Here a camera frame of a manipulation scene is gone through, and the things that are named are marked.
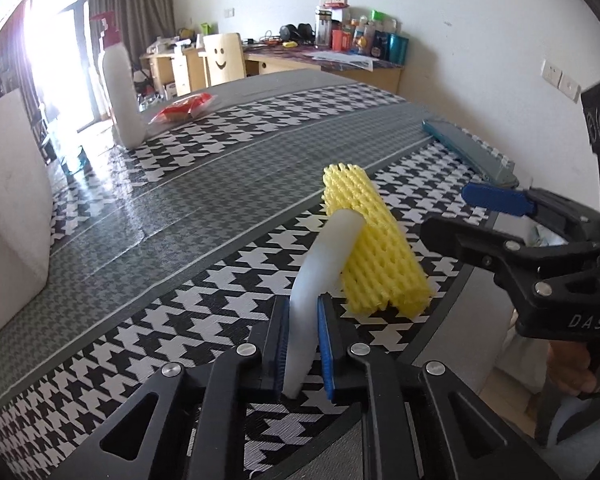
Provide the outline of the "person's right hand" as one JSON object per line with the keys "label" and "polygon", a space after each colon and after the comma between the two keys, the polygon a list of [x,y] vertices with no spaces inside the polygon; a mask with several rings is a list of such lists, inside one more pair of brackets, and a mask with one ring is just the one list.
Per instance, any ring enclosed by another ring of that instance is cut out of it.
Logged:
{"label": "person's right hand", "polygon": [[563,393],[578,396],[595,390],[597,382],[594,374],[588,369],[590,364],[590,352],[585,344],[551,341],[548,345],[547,377]]}

